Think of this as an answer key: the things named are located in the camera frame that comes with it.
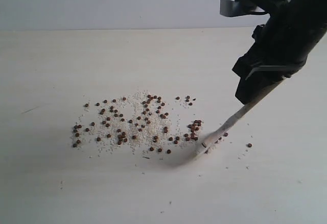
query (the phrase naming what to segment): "white table surface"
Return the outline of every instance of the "white table surface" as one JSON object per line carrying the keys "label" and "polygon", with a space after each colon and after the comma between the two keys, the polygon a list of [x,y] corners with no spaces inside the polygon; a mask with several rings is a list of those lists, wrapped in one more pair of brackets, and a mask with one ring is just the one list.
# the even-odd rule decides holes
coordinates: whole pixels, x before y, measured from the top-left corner
{"label": "white table surface", "polygon": [[326,38],[195,163],[71,148],[84,103],[137,89],[191,94],[173,113],[217,129],[241,106],[231,68],[252,30],[1,32],[0,223],[325,223]]}

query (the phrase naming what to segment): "white wall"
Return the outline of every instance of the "white wall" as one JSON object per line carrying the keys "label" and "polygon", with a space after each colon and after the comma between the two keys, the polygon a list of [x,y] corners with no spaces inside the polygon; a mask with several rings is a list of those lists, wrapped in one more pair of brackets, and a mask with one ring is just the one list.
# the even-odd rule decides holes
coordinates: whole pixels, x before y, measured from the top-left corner
{"label": "white wall", "polygon": [[0,0],[0,30],[240,27],[266,19],[220,16],[219,0]]}

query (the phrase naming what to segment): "robotic arm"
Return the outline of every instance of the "robotic arm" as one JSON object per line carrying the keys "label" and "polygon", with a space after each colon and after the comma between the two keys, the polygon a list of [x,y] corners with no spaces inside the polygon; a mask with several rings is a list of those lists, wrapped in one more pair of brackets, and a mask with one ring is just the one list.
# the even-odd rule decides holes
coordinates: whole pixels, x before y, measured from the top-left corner
{"label": "robotic arm", "polygon": [[327,0],[220,0],[220,14],[227,17],[270,14],[232,69],[240,77],[236,98],[241,103],[248,104],[305,65],[327,31],[326,7]]}

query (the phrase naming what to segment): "pile of seeds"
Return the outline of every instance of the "pile of seeds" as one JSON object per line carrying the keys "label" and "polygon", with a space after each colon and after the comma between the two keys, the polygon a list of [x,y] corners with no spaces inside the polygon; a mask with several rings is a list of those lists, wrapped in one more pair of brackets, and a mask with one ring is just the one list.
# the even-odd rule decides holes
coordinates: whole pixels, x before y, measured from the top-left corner
{"label": "pile of seeds", "polygon": [[[182,103],[179,96],[175,99]],[[191,101],[195,100],[187,95],[184,105],[192,106]],[[127,105],[134,109],[134,114],[129,118],[122,113]],[[85,112],[96,109],[99,121],[83,125],[81,118],[85,114],[79,117],[80,121],[73,128],[72,146],[80,148],[91,138],[88,142],[97,144],[99,152],[112,152],[124,145],[129,145],[134,152],[137,147],[147,145],[149,153],[170,154],[172,149],[169,147],[175,144],[183,147],[197,141],[202,121],[194,120],[187,126],[190,134],[182,134],[179,128],[173,133],[170,113],[174,110],[172,108],[169,112],[166,105],[161,96],[145,91],[118,99],[105,99],[93,106],[90,102],[86,103]]]}

